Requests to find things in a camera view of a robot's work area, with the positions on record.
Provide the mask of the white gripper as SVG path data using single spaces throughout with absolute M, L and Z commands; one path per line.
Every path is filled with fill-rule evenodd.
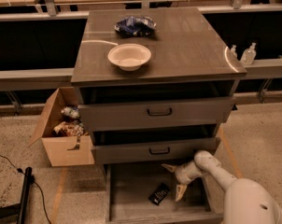
M 162 167 L 170 173 L 175 173 L 179 184 L 176 185 L 176 201 L 179 202 L 187 190 L 187 185 L 198 177 L 203 177 L 206 172 L 201 170 L 194 161 L 184 163 L 182 165 L 171 165 L 163 163 Z

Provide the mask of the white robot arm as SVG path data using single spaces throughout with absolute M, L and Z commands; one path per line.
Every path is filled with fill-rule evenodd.
M 188 184 L 198 177 L 211 175 L 224 191 L 223 224 L 282 224 L 282 208 L 263 186 L 251 179 L 235 177 L 206 150 L 197 151 L 190 162 L 164 163 L 162 167 L 176 176 L 177 202 L 184 196 Z

